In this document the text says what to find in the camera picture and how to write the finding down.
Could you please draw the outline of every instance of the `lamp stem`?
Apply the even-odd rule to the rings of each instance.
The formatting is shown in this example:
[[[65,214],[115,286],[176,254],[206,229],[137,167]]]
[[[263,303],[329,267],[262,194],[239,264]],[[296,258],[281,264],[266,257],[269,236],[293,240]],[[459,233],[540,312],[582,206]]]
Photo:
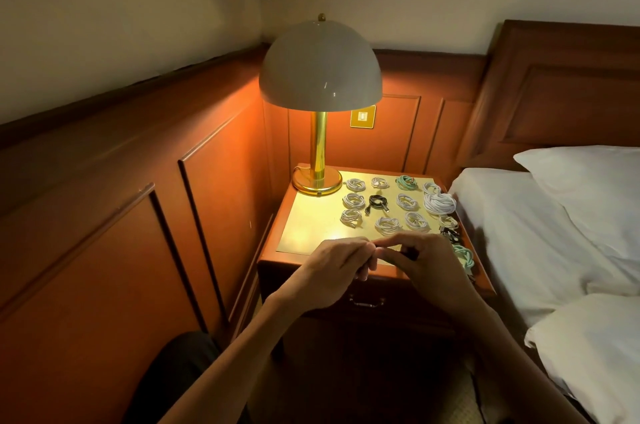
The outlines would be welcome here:
[[[314,180],[324,179],[326,113],[311,112],[311,175]]]

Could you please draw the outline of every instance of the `light switch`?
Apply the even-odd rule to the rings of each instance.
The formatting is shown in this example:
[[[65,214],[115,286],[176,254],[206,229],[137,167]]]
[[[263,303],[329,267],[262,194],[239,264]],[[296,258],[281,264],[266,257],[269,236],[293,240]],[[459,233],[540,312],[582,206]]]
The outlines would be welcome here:
[[[351,111],[351,127],[357,128],[373,128],[376,120],[376,106],[365,107],[364,109]]]

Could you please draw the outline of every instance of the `gray lampshade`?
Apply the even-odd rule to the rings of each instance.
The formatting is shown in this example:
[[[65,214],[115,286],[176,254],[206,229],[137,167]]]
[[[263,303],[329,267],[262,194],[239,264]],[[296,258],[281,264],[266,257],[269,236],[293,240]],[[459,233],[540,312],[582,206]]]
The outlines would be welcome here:
[[[273,42],[260,90],[267,102],[287,109],[347,111],[379,102],[382,76],[371,46],[352,28],[308,21]]]

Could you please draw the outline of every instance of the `wooden headboard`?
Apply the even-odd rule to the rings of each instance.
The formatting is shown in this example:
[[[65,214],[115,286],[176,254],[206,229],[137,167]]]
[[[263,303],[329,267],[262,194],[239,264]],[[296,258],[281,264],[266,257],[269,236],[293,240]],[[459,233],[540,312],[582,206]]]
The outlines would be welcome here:
[[[640,27],[505,21],[458,152],[522,169],[551,146],[640,146]]]

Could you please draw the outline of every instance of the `bed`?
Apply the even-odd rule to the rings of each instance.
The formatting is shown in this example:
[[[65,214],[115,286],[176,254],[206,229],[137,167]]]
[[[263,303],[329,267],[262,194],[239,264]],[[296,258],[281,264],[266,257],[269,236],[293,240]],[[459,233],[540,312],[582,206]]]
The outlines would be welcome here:
[[[640,297],[628,293],[640,287],[640,259],[605,255],[514,155],[637,147],[638,120],[640,28],[506,21],[450,190],[499,293],[496,309],[521,342],[537,338],[550,377],[601,423],[640,416],[631,398],[640,333],[623,323],[640,316]]]

